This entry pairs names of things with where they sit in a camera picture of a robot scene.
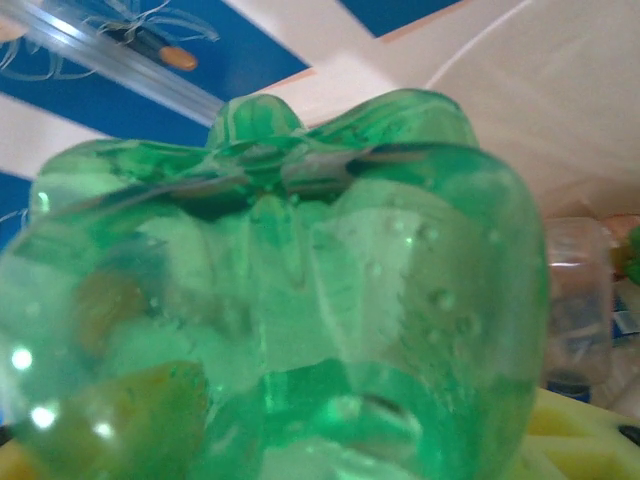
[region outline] green plastic bottle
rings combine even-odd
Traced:
[[[58,155],[31,214],[0,260],[0,332],[44,478],[495,480],[518,449],[541,220],[446,97],[313,130],[236,99],[205,148]]]

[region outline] yellow object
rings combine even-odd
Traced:
[[[638,480],[640,421],[540,390],[522,453],[505,480]]]
[[[52,406],[46,426],[34,415],[14,426],[0,480],[184,478],[204,434],[205,389],[202,369],[180,361],[88,388]]]
[[[77,339],[90,355],[99,357],[110,331],[127,319],[137,318],[148,308],[135,280],[115,271],[88,275],[74,295]]]
[[[198,59],[182,48],[162,47],[159,53],[164,63],[185,72],[195,70],[198,66]]]

